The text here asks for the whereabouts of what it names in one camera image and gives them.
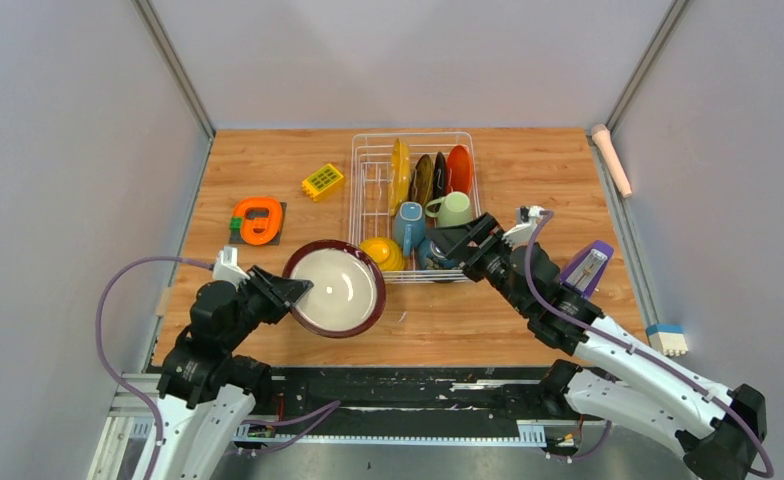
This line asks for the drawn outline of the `olive patterned plate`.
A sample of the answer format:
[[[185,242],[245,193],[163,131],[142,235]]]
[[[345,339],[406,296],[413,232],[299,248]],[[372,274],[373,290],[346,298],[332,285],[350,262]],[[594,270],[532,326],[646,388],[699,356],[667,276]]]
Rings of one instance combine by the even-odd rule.
[[[433,197],[434,163],[429,154],[422,155],[412,171],[409,200],[422,207]]]

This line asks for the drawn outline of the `yellow dotted plate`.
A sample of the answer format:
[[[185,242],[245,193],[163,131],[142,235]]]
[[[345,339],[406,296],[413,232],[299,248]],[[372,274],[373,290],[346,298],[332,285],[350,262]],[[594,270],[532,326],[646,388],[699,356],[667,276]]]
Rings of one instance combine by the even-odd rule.
[[[410,187],[410,149],[401,138],[397,138],[389,163],[388,213],[395,216],[408,199]]]

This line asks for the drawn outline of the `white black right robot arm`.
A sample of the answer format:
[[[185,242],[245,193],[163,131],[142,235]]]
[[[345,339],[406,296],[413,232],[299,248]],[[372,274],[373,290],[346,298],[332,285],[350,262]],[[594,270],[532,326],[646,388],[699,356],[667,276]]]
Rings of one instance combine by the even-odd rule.
[[[573,411],[614,422],[673,451],[701,479],[770,479],[763,445],[766,400],[753,387],[730,388],[637,340],[581,293],[534,240],[517,246],[484,214],[427,237],[472,281],[486,280],[546,346],[587,362],[557,360],[540,382],[552,417]]]

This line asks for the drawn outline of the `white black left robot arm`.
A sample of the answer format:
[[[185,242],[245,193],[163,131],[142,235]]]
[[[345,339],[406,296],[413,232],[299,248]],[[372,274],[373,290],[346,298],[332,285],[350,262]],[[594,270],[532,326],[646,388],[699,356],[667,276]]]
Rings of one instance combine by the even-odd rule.
[[[239,283],[200,287],[190,322],[164,358],[157,413],[136,479],[207,479],[239,424],[274,400],[270,365],[235,349],[261,324],[277,324],[313,287],[258,266]]]

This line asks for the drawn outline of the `dark red rimmed white plate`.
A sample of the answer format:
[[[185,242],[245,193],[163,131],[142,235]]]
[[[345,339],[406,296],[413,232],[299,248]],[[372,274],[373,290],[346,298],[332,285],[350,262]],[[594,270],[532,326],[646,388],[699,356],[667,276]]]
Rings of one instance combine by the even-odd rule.
[[[283,276],[312,287],[291,308],[306,330],[326,338],[349,338],[372,328],[386,307],[386,283],[367,253],[334,239],[312,241],[296,250]]]

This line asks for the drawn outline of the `orange plate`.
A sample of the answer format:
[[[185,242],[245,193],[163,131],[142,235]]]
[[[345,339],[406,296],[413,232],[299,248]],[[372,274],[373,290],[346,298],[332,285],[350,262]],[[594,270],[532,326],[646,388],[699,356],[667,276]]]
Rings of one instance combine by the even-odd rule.
[[[446,159],[446,193],[469,194],[474,179],[474,166],[469,149],[464,145],[454,146]]]

